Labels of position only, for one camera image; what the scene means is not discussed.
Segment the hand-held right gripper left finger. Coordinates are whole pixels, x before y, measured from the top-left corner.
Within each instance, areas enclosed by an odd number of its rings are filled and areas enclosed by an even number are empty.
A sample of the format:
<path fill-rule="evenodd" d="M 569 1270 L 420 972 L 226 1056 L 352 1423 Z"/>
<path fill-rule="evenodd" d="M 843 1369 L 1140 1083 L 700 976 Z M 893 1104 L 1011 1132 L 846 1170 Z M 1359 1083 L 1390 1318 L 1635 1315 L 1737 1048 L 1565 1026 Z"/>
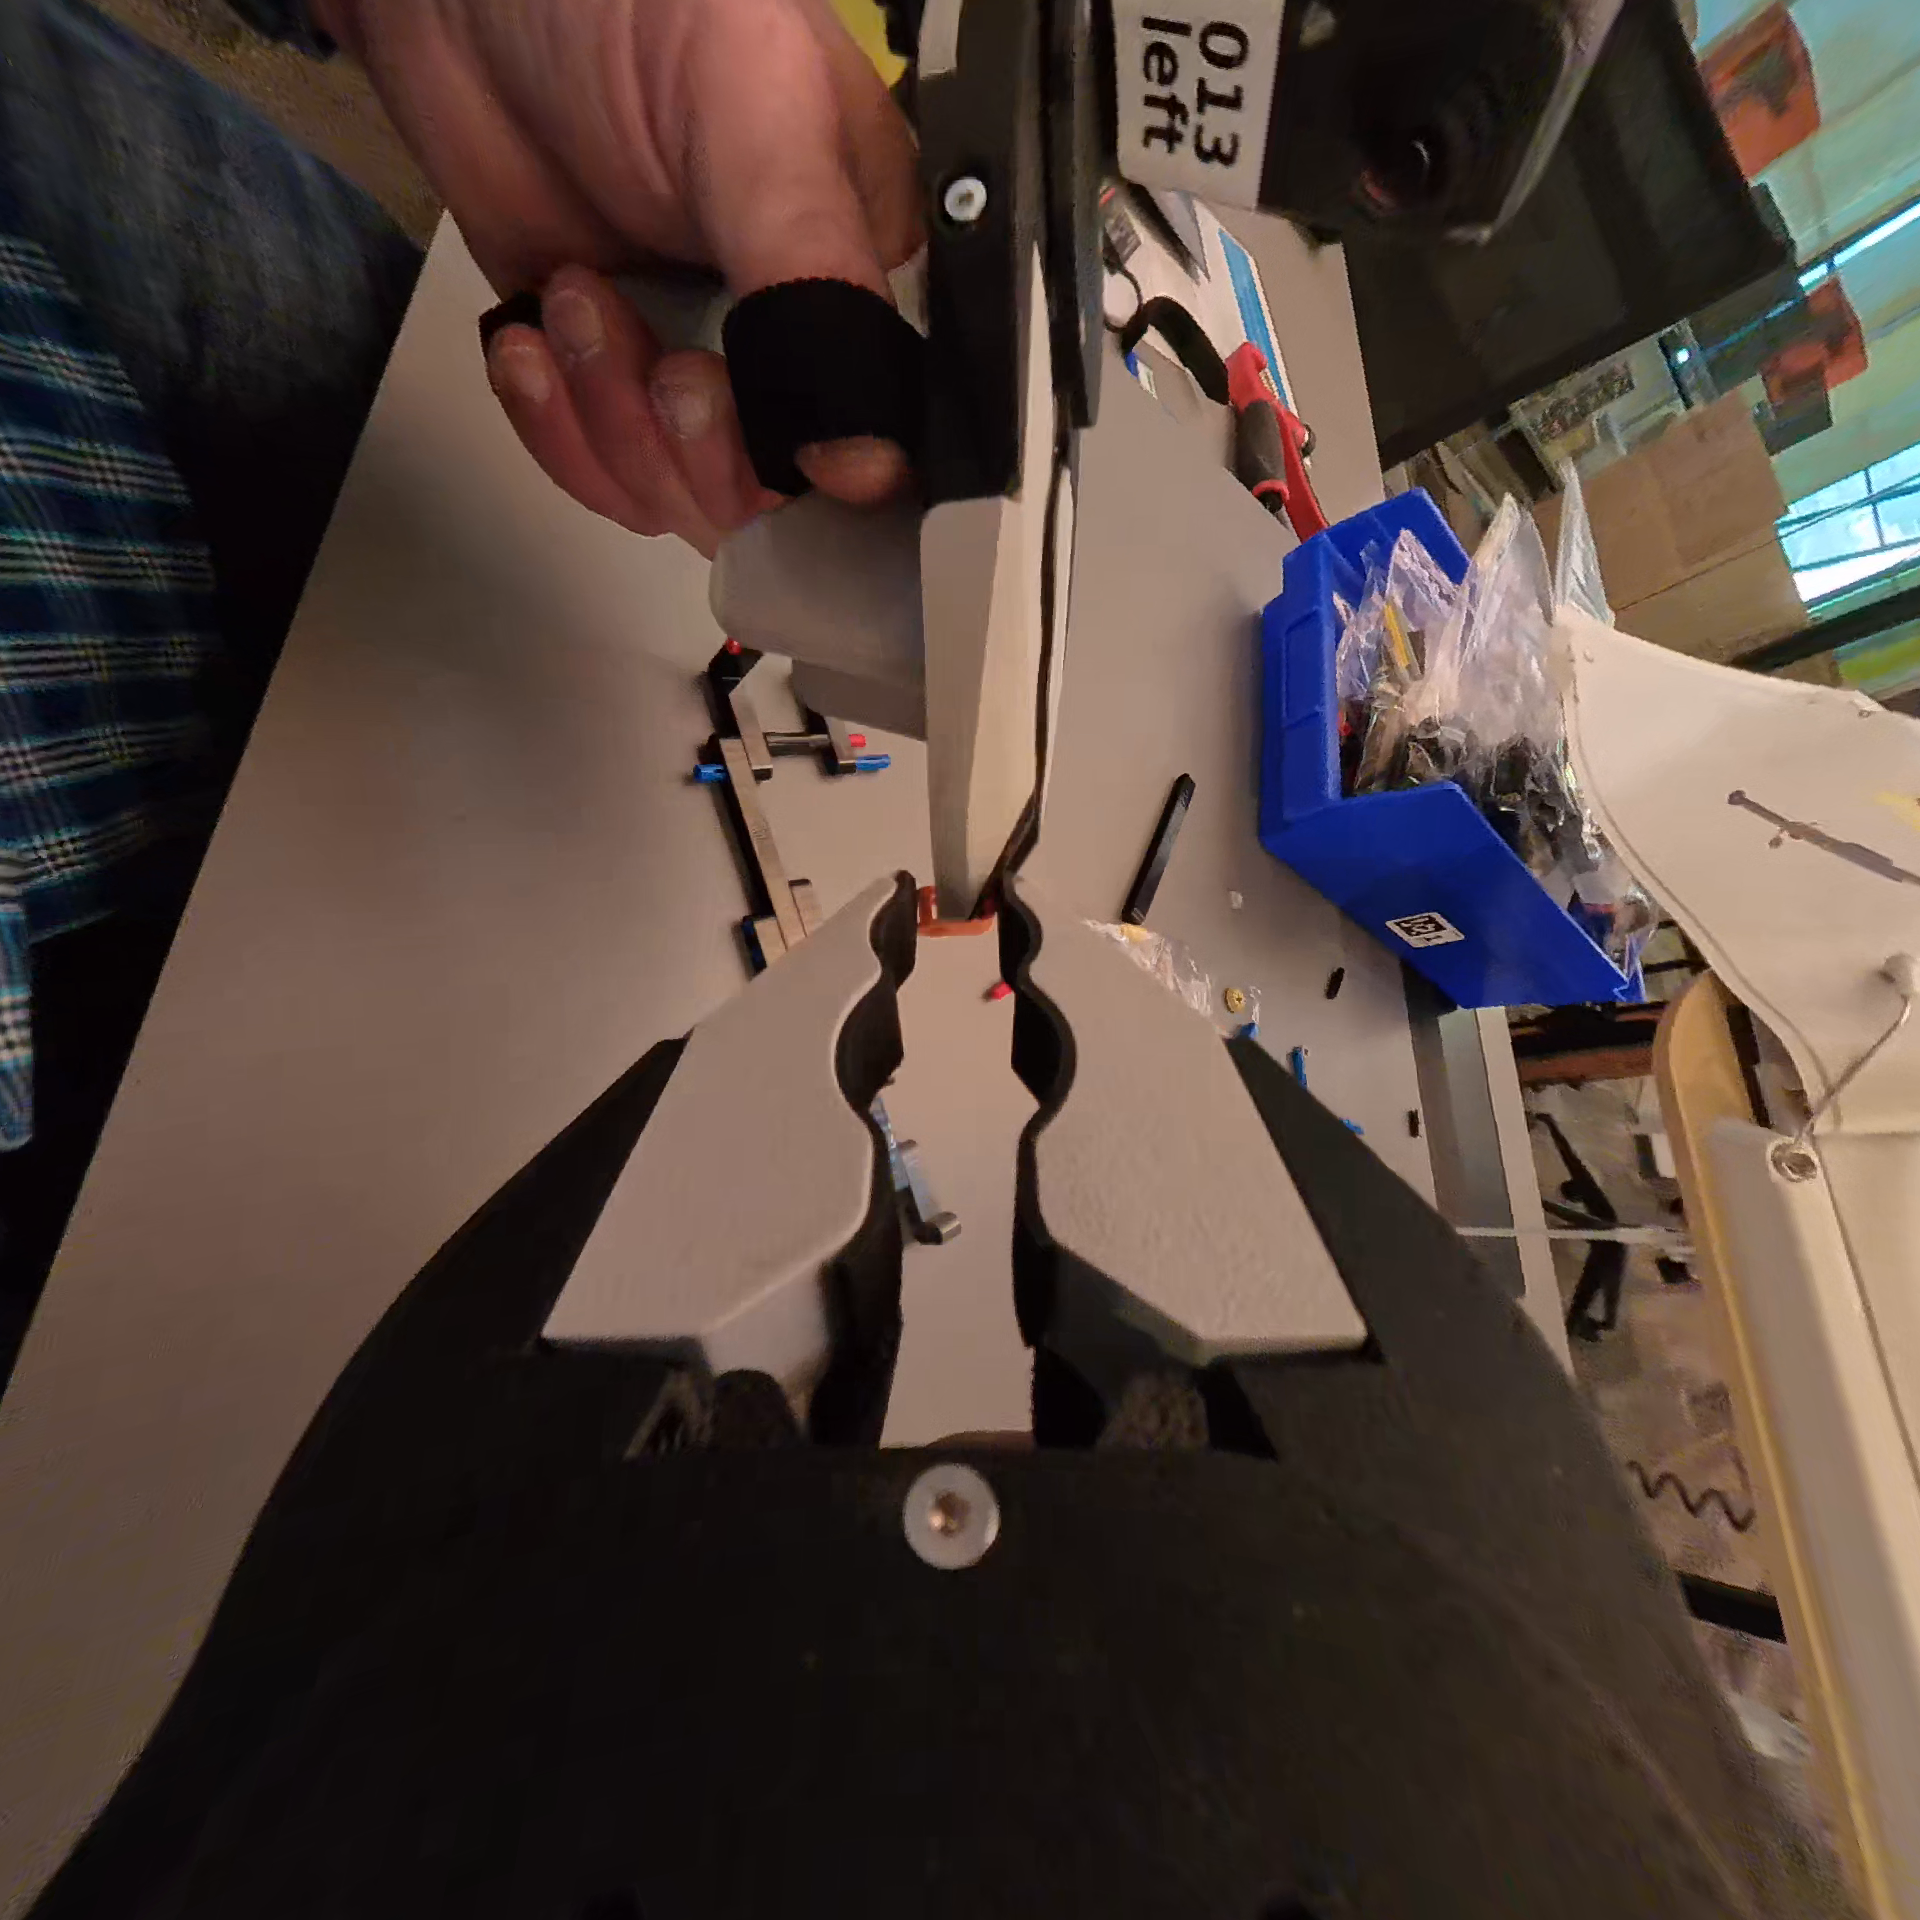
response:
<path fill-rule="evenodd" d="M 545 1345 L 767 1373 L 811 1439 L 878 1445 L 904 1234 L 877 1098 L 915 939 L 911 874 L 883 874 L 686 1037 Z"/>

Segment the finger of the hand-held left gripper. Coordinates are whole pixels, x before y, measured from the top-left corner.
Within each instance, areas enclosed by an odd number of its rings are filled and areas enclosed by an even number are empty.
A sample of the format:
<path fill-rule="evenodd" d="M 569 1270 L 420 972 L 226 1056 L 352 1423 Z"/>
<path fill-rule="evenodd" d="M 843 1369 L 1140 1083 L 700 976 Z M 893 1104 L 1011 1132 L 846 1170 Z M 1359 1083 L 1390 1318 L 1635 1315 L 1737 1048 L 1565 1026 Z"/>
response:
<path fill-rule="evenodd" d="M 1074 568 L 1074 468 L 923 518 L 923 747 L 940 911 L 984 911 L 1041 835 Z"/>

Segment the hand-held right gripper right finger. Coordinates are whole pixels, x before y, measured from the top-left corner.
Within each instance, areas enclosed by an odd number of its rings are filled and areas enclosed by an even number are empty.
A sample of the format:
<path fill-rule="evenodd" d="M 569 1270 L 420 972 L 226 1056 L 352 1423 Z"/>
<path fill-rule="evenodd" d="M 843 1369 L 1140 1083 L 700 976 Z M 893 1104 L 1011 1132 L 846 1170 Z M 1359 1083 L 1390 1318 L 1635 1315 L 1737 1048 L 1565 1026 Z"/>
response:
<path fill-rule="evenodd" d="M 1232 1367 L 1365 1352 L 1236 1043 L 1140 960 L 1044 898 L 1002 895 L 1016 1148 L 1011 1282 L 1036 1447 L 1208 1439 Z"/>

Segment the black lego technic assembly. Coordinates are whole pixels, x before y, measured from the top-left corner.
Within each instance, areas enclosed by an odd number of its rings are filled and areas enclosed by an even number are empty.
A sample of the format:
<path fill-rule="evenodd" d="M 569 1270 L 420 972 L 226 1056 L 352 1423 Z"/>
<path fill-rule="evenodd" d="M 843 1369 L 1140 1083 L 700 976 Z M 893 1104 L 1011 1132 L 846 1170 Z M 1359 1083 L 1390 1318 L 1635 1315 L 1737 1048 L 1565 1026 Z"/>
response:
<path fill-rule="evenodd" d="M 767 812 L 761 788 L 772 779 L 782 758 L 811 758 L 828 779 L 889 768 L 889 755 L 870 747 L 860 728 L 802 699 L 799 724 L 767 728 L 747 689 L 758 658 L 761 651 L 738 638 L 721 638 L 708 655 L 700 689 L 710 734 L 688 772 L 693 785 L 713 790 L 728 827 L 747 901 L 739 949 L 750 976 L 761 976 L 826 920 L 813 884 L 788 867 Z"/>

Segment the white instruction booklet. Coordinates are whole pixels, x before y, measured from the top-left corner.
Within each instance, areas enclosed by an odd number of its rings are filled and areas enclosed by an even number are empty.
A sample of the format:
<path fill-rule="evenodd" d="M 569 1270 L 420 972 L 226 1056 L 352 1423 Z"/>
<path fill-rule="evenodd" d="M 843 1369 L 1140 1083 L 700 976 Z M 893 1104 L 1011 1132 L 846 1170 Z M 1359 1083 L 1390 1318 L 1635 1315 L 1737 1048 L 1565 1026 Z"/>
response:
<path fill-rule="evenodd" d="M 1916 718 L 1552 623 L 1599 827 L 1784 1043 L 1817 1132 L 1916 1132 Z"/>

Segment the clear bag small lego parts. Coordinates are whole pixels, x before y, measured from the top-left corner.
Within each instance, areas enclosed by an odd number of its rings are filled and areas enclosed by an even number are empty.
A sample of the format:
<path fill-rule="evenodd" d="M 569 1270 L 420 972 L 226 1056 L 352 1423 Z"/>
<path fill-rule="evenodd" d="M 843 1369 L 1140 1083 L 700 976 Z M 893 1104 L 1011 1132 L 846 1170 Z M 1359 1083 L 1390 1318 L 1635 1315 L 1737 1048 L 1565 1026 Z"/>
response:
<path fill-rule="evenodd" d="M 1236 981 L 1212 981 L 1212 976 L 1193 960 L 1193 953 L 1165 939 L 1151 927 L 1125 927 L 1125 922 L 1087 922 L 1087 932 L 1113 942 L 1129 960 L 1151 976 L 1163 988 L 1179 997 L 1193 1015 L 1208 1020 L 1227 1039 L 1253 1039 L 1259 1037 L 1259 988 L 1246 988 L 1249 1006 L 1246 1015 L 1227 1015 L 1219 1006 L 1219 988 Z"/>

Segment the long black lego beam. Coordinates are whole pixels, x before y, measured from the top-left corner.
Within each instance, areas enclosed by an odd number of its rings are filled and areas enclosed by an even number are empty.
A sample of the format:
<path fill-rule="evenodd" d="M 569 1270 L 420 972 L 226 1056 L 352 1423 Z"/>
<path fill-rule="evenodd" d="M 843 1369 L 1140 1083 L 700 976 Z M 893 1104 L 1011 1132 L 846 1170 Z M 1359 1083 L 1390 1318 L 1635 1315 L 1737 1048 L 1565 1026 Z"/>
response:
<path fill-rule="evenodd" d="M 1190 811 L 1190 800 L 1193 800 L 1193 779 L 1190 772 L 1179 772 L 1170 790 L 1165 790 L 1165 804 L 1163 804 L 1163 812 L 1155 821 L 1155 833 L 1146 839 L 1146 850 L 1140 856 L 1140 867 L 1129 884 L 1129 895 L 1122 901 L 1122 911 L 1118 911 L 1118 922 L 1125 927 L 1142 927 L 1155 901 L 1157 901 L 1157 889 L 1165 884 L 1165 867 L 1174 861 L 1174 850 L 1179 844 L 1179 833 L 1188 824 L 1188 811 Z"/>

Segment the bundle of clear lego bags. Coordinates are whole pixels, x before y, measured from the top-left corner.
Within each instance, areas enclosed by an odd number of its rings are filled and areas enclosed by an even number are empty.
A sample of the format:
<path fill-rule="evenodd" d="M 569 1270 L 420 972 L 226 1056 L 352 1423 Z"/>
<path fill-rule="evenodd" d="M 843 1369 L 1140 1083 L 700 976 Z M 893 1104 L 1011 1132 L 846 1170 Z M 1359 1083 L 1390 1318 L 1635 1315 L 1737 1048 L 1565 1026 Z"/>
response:
<path fill-rule="evenodd" d="M 1336 606 L 1336 779 L 1345 800 L 1455 788 L 1552 904 L 1629 972 L 1655 904 L 1604 844 L 1571 768 L 1550 662 L 1552 568 L 1506 493 L 1463 579 L 1398 531 L 1364 548 Z"/>

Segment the person's left hand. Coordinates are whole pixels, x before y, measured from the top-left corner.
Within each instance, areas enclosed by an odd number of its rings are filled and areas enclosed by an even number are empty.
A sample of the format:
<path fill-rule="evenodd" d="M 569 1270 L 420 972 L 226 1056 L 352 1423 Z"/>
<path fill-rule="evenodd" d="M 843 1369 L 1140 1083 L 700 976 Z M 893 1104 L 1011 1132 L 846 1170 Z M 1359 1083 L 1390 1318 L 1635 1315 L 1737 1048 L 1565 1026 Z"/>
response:
<path fill-rule="evenodd" d="M 713 351 L 660 347 L 617 291 L 660 259 L 733 298 L 889 298 L 923 245 L 904 114 L 828 2 L 307 2 L 375 83 L 504 322 L 486 381 L 594 518 L 713 558 L 778 506 Z"/>

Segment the grey table leg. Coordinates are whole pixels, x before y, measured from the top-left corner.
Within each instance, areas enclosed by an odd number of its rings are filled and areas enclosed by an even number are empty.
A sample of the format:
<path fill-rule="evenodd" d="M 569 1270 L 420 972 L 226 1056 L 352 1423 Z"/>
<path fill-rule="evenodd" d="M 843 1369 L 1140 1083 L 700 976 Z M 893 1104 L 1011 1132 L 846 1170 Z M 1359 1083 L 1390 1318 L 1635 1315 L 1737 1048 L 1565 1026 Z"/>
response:
<path fill-rule="evenodd" d="M 1434 1203 L 1489 1276 L 1523 1300 L 1540 1258 L 1527 1234 L 1547 1220 L 1506 1011 L 1463 1011 L 1414 972 L 1405 972 L 1405 1003 Z"/>

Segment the red black hand tool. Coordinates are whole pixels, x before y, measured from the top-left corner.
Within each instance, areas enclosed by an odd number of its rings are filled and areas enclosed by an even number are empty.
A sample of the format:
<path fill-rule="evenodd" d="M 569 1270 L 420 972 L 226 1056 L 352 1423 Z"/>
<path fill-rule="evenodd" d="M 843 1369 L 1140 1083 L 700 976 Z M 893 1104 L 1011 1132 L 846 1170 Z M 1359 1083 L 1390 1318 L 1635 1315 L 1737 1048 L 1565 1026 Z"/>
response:
<path fill-rule="evenodd" d="M 1238 343 L 1227 362 L 1227 405 L 1236 415 L 1236 478 L 1295 540 L 1330 528 L 1313 491 L 1313 429 L 1281 402 L 1279 381 L 1259 343 Z"/>

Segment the black office chair base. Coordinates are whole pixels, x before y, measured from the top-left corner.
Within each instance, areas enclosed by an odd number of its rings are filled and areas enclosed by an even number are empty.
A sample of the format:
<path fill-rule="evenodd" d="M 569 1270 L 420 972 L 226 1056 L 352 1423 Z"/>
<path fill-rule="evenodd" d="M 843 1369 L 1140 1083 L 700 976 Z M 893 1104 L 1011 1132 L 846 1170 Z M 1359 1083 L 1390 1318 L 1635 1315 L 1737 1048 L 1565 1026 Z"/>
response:
<path fill-rule="evenodd" d="M 1576 1345 L 1621 1331 L 1629 1270 L 1698 1278 L 1673 1153 L 1651 1087 L 1660 1006 L 1552 1006 L 1506 1020 L 1523 1116 L 1547 1153 L 1541 1208 L 1580 1262 L 1565 1306 Z"/>

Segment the blue plastic storage bin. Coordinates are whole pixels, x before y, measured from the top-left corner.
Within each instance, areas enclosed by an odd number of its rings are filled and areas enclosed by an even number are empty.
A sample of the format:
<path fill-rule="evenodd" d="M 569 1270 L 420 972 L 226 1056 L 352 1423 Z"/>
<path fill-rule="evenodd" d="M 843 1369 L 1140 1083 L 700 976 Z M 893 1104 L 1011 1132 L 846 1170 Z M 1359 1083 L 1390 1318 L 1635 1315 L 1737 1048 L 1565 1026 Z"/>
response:
<path fill-rule="evenodd" d="M 1471 554 L 1422 486 L 1281 558 L 1258 630 L 1258 844 L 1457 1006 L 1638 1003 L 1643 972 L 1609 960 L 1599 915 L 1552 901 L 1457 785 L 1342 790 L 1336 602 L 1356 606 L 1364 561 L 1405 531 L 1464 579 Z"/>

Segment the black monitor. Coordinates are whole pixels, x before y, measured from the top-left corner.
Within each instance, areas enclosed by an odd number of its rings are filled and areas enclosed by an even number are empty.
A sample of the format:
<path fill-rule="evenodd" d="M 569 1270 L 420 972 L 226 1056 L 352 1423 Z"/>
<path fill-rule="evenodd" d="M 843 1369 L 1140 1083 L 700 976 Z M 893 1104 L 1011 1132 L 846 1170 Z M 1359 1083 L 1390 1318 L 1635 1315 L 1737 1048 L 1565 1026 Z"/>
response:
<path fill-rule="evenodd" d="M 1489 242 L 1345 242 L 1376 458 L 1411 453 L 1789 269 L 1673 2 L 1622 2 L 1571 127 Z"/>

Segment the cardboard box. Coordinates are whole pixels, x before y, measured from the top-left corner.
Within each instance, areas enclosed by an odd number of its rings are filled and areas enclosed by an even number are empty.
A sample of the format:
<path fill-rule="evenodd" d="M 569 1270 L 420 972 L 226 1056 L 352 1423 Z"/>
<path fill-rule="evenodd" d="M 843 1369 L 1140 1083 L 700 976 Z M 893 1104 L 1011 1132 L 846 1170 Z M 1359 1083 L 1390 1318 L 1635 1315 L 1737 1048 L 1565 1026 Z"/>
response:
<path fill-rule="evenodd" d="M 1810 623 L 1789 513 L 1745 397 L 1693 405 L 1584 484 L 1599 572 L 1629 638 L 1728 662 Z"/>

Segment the person's torso plaid shirt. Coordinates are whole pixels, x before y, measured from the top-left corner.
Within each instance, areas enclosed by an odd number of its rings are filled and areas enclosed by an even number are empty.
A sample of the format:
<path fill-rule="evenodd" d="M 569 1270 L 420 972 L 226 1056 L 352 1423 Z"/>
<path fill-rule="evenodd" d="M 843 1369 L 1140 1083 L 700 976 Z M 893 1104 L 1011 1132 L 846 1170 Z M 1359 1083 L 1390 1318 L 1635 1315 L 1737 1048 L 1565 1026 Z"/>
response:
<path fill-rule="evenodd" d="M 96 2 L 2 2 L 2 1379 L 420 248 Z"/>

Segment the orange wall poster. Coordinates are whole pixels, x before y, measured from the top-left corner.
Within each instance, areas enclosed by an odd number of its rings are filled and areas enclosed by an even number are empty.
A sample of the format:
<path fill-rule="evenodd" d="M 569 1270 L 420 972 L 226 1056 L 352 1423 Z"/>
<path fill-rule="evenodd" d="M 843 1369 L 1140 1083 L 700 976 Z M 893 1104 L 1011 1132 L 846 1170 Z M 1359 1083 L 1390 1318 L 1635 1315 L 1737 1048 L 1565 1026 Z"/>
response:
<path fill-rule="evenodd" d="M 1765 449 L 1778 458 L 1827 431 L 1836 387 L 1866 374 L 1870 360 L 1863 318 L 1841 276 L 1822 276 L 1810 291 L 1798 291 L 1798 300 L 1772 322 L 1769 342 L 1754 423 Z"/>
<path fill-rule="evenodd" d="M 1789 2 L 1753 9 L 1698 67 L 1745 180 L 1822 131 L 1810 45 Z"/>

